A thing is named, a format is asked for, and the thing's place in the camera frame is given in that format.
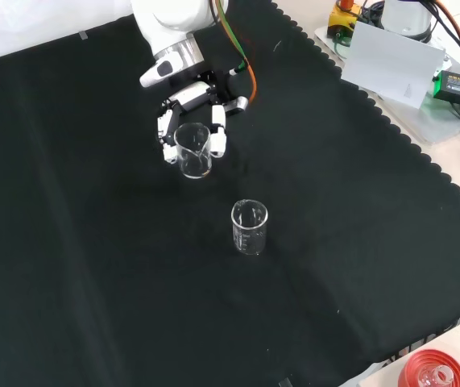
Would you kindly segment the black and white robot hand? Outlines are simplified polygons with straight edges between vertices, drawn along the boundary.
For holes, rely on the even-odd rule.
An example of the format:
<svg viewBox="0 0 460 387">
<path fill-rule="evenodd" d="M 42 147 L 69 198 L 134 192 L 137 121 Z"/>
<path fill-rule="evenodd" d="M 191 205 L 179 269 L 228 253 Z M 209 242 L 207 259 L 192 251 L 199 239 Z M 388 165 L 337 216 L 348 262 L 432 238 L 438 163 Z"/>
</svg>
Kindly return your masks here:
<svg viewBox="0 0 460 387">
<path fill-rule="evenodd" d="M 175 164 L 178 160 L 178 147 L 174 132 L 179 127 L 180 117 L 209 104 L 212 123 L 208 149 L 211 156 L 221 158 L 226 152 L 226 119 L 246 110 L 249 100 L 245 96 L 235 96 L 229 89 L 229 78 L 233 70 L 216 74 L 208 71 L 180 89 L 161 104 L 157 119 L 157 139 L 163 148 L 164 160 Z"/>
</svg>

